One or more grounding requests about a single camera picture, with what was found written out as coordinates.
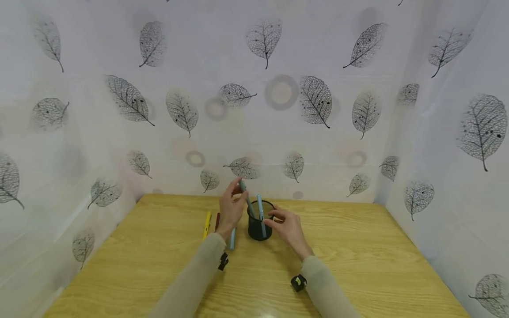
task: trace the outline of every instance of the red marker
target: red marker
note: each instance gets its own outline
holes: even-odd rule
[[[217,227],[219,226],[219,221],[221,219],[221,213],[217,212],[217,217],[216,217],[216,230],[217,230]]]

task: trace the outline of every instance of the wrist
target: wrist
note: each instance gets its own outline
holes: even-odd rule
[[[228,239],[228,236],[232,233],[233,227],[227,226],[227,225],[219,225],[219,227],[216,230],[216,233],[221,235],[223,240],[226,242]]]
[[[294,248],[295,253],[299,257],[300,261],[303,262],[306,257],[315,255],[313,249],[306,243],[299,244]]]

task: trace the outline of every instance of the blue pen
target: blue pen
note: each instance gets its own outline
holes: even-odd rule
[[[244,183],[244,180],[239,181],[240,190],[242,192],[246,191],[246,184]],[[251,200],[249,197],[246,199],[247,202],[247,210],[249,211],[249,214],[254,218],[255,217],[255,210],[253,209],[253,206],[251,205]]]
[[[267,232],[265,231],[265,224],[263,224],[263,205],[262,205],[262,196],[257,194],[256,199],[258,201],[258,211],[260,211],[260,221],[262,221],[262,235],[263,238],[267,237]]]
[[[235,247],[235,227],[232,230],[232,235],[230,236],[230,250],[233,250]]]

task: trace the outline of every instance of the green marker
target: green marker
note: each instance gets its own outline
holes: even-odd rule
[[[246,191],[246,184],[244,183],[244,180],[239,181],[239,186],[242,192]],[[247,202],[247,209],[249,211],[249,214],[252,217],[255,217],[255,211],[253,210],[253,206],[251,205],[251,200],[249,200],[249,197],[246,199]]]

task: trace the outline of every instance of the yellow marker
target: yellow marker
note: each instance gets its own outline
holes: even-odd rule
[[[209,228],[210,228],[210,219],[212,218],[212,213],[207,212],[207,219],[205,220],[205,229],[203,230],[203,240],[207,237],[209,234]]]

